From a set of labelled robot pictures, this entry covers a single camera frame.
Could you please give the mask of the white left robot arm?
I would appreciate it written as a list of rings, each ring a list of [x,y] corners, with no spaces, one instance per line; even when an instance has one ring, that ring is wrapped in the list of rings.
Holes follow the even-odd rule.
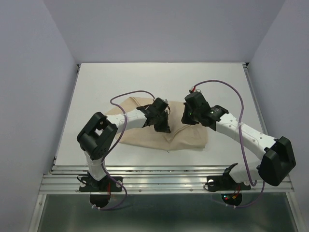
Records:
[[[117,115],[93,114],[80,133],[77,142],[86,155],[91,185],[96,190],[107,186],[105,157],[117,134],[126,130],[153,126],[156,132],[170,133],[168,124],[169,104],[167,100],[156,98],[153,103]]]

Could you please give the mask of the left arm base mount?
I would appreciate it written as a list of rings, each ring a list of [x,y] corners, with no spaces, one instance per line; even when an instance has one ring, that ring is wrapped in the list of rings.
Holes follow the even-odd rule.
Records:
[[[112,194],[121,192],[123,190],[123,177],[112,176],[117,182],[111,180],[110,177],[105,176],[102,180],[95,180],[89,172],[87,174],[80,174],[76,177],[79,181],[79,191],[89,193],[89,203],[93,209],[99,211],[114,210],[121,206],[126,199],[125,196],[120,200],[116,199]]]

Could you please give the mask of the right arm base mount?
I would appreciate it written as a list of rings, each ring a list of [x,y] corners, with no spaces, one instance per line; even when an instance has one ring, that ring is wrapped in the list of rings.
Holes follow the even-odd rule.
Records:
[[[203,188],[209,192],[224,191],[224,193],[221,194],[223,203],[234,208],[241,208],[241,192],[251,190],[251,186],[245,185],[244,182],[237,183],[229,175],[231,170],[237,165],[238,163],[230,165],[224,170],[222,175],[207,176],[206,183],[204,184]]]

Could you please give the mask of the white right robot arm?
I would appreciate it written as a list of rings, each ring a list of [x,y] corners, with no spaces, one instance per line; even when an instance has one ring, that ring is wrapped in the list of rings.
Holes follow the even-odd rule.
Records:
[[[259,159],[250,164],[234,163],[225,169],[215,184],[232,189],[239,183],[263,180],[271,186],[278,186],[296,166],[296,160],[289,139],[277,139],[265,135],[236,119],[225,108],[211,107],[200,92],[191,92],[184,98],[182,123],[200,124],[228,136]]]

